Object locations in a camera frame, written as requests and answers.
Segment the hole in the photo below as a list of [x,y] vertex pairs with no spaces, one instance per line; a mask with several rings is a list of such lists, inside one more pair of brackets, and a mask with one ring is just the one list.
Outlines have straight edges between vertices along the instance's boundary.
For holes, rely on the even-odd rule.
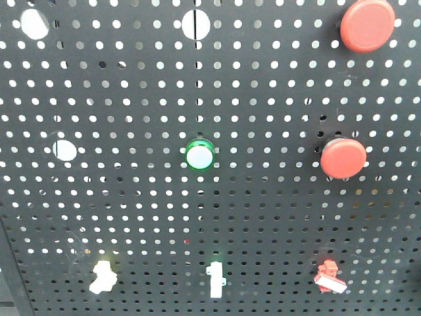
[[40,40],[47,36],[49,31],[47,18],[35,9],[28,9],[22,13],[20,27],[31,40]]
[[182,30],[187,38],[200,41],[211,30],[211,21],[202,10],[190,10],[183,17]]
[[53,144],[53,153],[61,161],[71,161],[76,158],[78,150],[68,140],[57,140]]

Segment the pegboard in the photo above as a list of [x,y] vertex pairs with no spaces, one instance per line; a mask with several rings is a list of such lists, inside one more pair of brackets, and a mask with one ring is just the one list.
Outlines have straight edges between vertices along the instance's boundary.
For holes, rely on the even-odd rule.
[[[21,315],[419,315],[421,1],[389,2],[391,39],[358,54],[350,0],[0,1],[0,265]],[[198,135],[205,171],[183,156]],[[345,180],[319,165],[338,135],[368,153]],[[313,283],[327,258],[344,294]],[[96,296],[102,259],[118,283]]]

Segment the push button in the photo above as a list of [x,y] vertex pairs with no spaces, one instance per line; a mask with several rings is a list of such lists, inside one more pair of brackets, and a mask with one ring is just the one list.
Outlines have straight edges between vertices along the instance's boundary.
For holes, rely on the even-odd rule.
[[320,164],[328,176],[345,179],[360,172],[366,159],[366,150],[360,142],[336,138],[324,146]]
[[358,0],[341,22],[341,38],[357,53],[369,53],[383,46],[395,29],[395,11],[386,0]]

